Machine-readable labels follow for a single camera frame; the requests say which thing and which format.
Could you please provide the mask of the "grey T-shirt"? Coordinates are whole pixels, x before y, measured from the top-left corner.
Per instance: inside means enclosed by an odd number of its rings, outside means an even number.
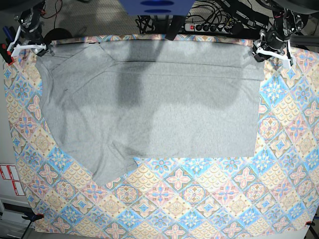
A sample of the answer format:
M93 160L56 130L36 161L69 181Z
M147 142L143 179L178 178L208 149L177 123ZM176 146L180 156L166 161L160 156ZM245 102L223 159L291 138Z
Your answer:
M252 156L264 65L197 41L61 44L38 57L40 108L62 151L104 185L138 158Z

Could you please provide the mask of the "black round base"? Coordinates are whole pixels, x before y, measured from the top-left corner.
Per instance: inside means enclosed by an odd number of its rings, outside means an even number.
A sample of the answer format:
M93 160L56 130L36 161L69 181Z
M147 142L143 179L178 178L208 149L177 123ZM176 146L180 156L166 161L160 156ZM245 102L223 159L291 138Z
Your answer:
M72 38L72 34L64 28L52 29L44 37L46 41L61 40L68 38Z

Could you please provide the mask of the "black orange clamp top left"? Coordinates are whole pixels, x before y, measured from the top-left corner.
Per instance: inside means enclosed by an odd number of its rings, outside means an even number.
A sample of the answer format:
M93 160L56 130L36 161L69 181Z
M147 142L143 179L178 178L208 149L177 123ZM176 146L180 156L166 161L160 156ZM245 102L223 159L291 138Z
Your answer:
M11 52L7 51L7 47L4 43L0 44L0 54L3 58L3 60L8 64L12 65L14 63L14 59L11 56Z

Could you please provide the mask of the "black power strip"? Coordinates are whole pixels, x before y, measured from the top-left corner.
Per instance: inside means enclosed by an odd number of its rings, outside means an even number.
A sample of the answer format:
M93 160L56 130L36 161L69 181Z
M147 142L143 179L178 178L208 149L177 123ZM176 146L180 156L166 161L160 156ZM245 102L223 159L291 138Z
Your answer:
M186 32L207 32L207 33L225 33L229 34L231 27L223 24L200 24L200 23L185 23Z

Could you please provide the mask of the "white red label stickers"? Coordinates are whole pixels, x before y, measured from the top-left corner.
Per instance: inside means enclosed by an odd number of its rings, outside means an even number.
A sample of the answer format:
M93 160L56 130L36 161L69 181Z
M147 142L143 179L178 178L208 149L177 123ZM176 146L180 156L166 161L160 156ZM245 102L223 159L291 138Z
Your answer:
M12 188L16 196L24 196L21 181L18 176L16 166L13 164L1 164L0 174L3 180L7 180L11 183Z

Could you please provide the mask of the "patterned tablecloth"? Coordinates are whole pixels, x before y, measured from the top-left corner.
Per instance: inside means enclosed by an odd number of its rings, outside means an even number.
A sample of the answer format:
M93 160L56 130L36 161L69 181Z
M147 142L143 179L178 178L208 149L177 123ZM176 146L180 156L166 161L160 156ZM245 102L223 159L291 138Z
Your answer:
M61 44L160 40L160 34L56 40ZM179 35L174 41L248 46L252 41ZM138 158L136 169L98 185L55 142L42 115L38 56L1 61L10 134L35 230L55 238L240 239L306 231L319 206L319 55L263 62L252 156Z

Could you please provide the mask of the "blue clamp bottom left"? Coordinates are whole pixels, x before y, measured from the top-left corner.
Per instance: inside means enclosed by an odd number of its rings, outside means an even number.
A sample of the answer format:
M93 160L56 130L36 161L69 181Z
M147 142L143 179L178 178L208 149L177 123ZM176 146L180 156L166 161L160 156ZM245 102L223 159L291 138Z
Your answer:
M31 222L35 222L44 218L44 215L36 215L36 214L24 214L21 216L25 220L29 220Z

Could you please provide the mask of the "orange clamp bottom right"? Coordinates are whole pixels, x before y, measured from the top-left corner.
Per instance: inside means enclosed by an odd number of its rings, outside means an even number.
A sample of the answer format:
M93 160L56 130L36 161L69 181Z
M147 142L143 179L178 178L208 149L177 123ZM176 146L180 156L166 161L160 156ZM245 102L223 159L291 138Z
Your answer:
M314 227L316 224L315 224L314 222L306 222L306 225L307 225L307 226L313 226L313 227Z

